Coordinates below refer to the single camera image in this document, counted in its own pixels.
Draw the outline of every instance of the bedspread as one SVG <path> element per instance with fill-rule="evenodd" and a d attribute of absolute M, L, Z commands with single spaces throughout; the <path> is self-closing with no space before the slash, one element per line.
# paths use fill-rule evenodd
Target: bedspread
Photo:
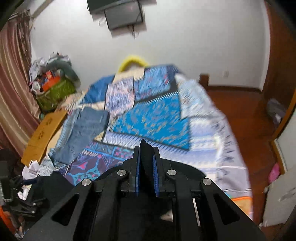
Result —
<path fill-rule="evenodd" d="M 86 143 L 65 178 L 74 185 L 84 178 L 94 180 L 131 158 L 145 139 L 159 148 L 162 158 L 203 171 L 252 217 L 247 167 L 225 115 L 203 87 L 173 65 L 146 68 L 142 79 L 112 83 L 113 77 L 91 85 L 91 94 L 80 103 L 91 106 L 104 100 L 110 121 L 99 141 Z"/>

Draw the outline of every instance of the pink object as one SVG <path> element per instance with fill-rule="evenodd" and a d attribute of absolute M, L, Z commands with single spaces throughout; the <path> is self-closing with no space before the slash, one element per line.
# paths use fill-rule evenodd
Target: pink object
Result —
<path fill-rule="evenodd" d="M 274 167 L 272 168 L 270 174 L 268 175 L 268 182 L 271 184 L 279 177 L 280 171 L 279 171 L 279 164 L 276 163 Z"/>

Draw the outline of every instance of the curtain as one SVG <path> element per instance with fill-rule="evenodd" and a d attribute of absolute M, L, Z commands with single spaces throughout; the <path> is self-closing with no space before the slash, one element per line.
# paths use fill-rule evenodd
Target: curtain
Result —
<path fill-rule="evenodd" d="M 30 17 L 19 14 L 0 32 L 0 148 L 22 156 L 37 128 L 39 107 L 29 91 Z"/>

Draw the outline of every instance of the metal screw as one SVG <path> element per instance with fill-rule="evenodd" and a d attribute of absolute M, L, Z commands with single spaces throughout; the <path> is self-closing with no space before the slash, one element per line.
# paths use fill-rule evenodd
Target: metal screw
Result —
<path fill-rule="evenodd" d="M 118 174 L 119 176 L 124 176 L 124 175 L 126 174 L 126 170 L 121 169 L 121 170 L 119 170 L 119 171 L 117 172 L 117 174 Z"/>
<path fill-rule="evenodd" d="M 169 174 L 170 176 L 174 176 L 174 175 L 177 174 L 177 172 L 176 172 L 174 169 L 170 169 L 170 170 L 168 170 L 168 174 Z"/>
<path fill-rule="evenodd" d="M 210 179 L 208 179 L 208 178 L 205 178 L 202 182 L 203 182 L 203 184 L 205 184 L 207 186 L 212 184 L 212 181 Z"/>
<path fill-rule="evenodd" d="M 81 182 L 81 184 L 82 184 L 83 186 L 87 186 L 87 185 L 89 185 L 90 183 L 91 183 L 91 180 L 88 179 L 88 178 L 83 179 L 82 182 Z"/>

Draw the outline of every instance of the red-brown floor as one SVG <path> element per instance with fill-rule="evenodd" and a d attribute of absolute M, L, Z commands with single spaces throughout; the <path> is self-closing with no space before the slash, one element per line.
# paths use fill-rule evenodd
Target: red-brown floor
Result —
<path fill-rule="evenodd" d="M 269 141 L 275 129 L 268 118 L 266 102 L 258 92 L 209 90 L 209 96 L 228 118 L 248 167 L 253 191 L 254 222 L 262 222 L 268 174 L 276 162 Z M 268 239 L 274 235 L 264 229 Z"/>

